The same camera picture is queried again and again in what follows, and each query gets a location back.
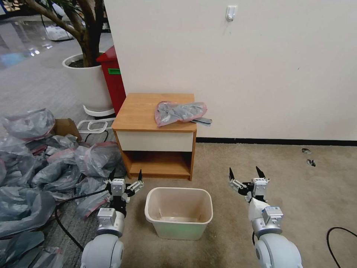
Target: cardboard box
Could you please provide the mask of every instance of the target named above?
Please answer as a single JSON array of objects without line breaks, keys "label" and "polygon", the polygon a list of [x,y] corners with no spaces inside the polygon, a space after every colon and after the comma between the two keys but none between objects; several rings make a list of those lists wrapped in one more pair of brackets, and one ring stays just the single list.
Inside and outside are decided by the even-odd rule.
[{"label": "cardboard box", "polygon": [[72,134],[77,137],[77,141],[82,140],[81,134],[79,134],[77,126],[71,118],[56,119],[53,131],[56,135],[66,136],[67,134]]}]

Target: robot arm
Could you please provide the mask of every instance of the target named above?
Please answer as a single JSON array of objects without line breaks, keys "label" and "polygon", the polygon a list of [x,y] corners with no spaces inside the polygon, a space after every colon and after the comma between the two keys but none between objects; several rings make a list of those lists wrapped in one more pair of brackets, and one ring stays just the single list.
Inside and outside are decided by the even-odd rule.
[{"label": "robot arm", "polygon": [[259,264],[262,268],[303,268],[298,248],[281,235],[282,210],[266,202],[266,189],[270,180],[256,168],[259,178],[243,183],[234,178],[229,168],[228,183],[249,203],[248,217],[253,235],[258,238],[254,247]]},{"label": "robot arm", "polygon": [[143,186],[141,170],[133,184],[124,179],[113,179],[109,193],[113,200],[110,208],[101,208],[97,214],[99,226],[96,237],[84,247],[81,268],[118,268],[123,258],[124,244],[119,240],[124,233],[126,204]]}]

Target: plant soil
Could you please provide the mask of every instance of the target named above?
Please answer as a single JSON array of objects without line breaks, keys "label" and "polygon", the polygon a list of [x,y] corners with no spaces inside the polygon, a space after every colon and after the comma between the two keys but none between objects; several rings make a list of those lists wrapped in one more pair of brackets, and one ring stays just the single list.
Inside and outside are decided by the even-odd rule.
[{"label": "plant soil", "polygon": [[69,67],[72,68],[83,68],[83,59],[73,61],[69,64]]}]

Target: green label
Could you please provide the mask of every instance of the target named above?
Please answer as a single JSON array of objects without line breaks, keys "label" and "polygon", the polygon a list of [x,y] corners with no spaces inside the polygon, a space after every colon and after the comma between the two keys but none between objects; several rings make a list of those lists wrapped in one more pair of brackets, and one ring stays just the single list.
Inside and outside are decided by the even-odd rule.
[{"label": "green label", "polygon": [[108,68],[108,73],[109,74],[120,74],[120,69]]}]

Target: red mailbox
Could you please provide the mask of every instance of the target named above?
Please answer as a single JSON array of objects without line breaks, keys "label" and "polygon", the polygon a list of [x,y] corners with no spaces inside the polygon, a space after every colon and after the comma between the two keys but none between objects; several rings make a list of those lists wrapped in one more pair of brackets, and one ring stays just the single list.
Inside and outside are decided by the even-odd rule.
[{"label": "red mailbox", "polygon": [[97,58],[97,62],[102,65],[115,115],[117,115],[126,98],[126,94],[114,46],[100,55]]}]

